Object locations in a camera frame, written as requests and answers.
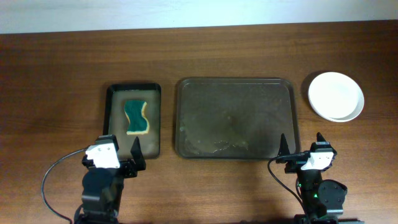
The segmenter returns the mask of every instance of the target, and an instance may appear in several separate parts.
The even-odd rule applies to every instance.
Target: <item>tray rim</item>
[[[294,142],[295,142],[295,153],[298,153],[301,151],[301,143],[300,143],[300,131],[299,131],[299,122],[297,119],[297,108],[296,108],[296,102],[295,102],[295,97],[294,97],[294,88],[293,84],[283,78],[276,78],[276,77],[270,77],[270,78],[239,78],[239,77],[193,77],[193,78],[184,78],[183,80],[180,80],[180,84],[178,85],[178,93],[177,93],[177,111],[176,111],[176,122],[175,122],[175,138],[174,138],[174,145],[175,145],[175,150],[177,154],[184,158],[184,159],[215,159],[215,160],[237,160],[237,161],[266,161],[271,158],[236,158],[236,157],[206,157],[206,156],[184,156],[181,151],[180,151],[180,111],[181,111],[181,99],[182,99],[182,90],[183,88],[190,84],[190,83],[217,83],[217,84],[222,84],[223,82],[228,81],[229,83],[225,84],[280,84],[286,87],[286,89],[289,91],[289,98],[290,98],[290,107],[292,109],[292,121],[293,121],[293,133],[294,133]]]
[[[106,100],[105,100],[105,114],[104,114],[104,125],[102,135],[109,134],[109,122],[111,118],[111,108],[112,108],[112,97],[113,93],[116,91],[130,91],[130,90],[155,90],[160,94],[159,98],[159,153],[153,157],[148,159],[157,159],[160,156],[160,123],[161,123],[161,106],[162,106],[162,87],[158,83],[115,83],[110,85],[106,89]]]

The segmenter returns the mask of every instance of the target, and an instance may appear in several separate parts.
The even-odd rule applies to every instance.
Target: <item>white dish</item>
[[[334,122],[356,118],[365,102],[359,85],[337,72],[322,73],[314,78],[308,89],[308,99],[319,116]]]

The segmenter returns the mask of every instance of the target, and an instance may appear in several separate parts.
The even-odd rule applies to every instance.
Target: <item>wood grain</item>
[[[266,162],[190,161],[174,151],[175,95],[186,77],[281,77],[295,89],[302,148],[320,131],[338,151],[324,178],[348,186],[343,218],[398,222],[398,22],[342,22],[189,29],[0,35],[0,222],[65,223],[47,210],[49,165],[101,134],[112,83],[162,86],[160,157],[125,181],[123,223],[268,221],[302,213]],[[336,71],[364,91],[362,114],[321,119],[305,101],[311,77]],[[73,216],[81,156],[54,169],[49,202]],[[295,176],[272,168],[293,187]]]

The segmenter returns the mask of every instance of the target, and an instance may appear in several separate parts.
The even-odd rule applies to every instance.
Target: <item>white wall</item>
[[[398,19],[398,0],[0,0],[0,33]]]

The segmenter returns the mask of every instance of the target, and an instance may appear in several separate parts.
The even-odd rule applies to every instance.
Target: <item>sponge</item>
[[[124,105],[124,112],[129,120],[127,134],[147,134],[149,132],[149,122],[145,117],[145,107],[147,102],[142,100],[129,100]]]

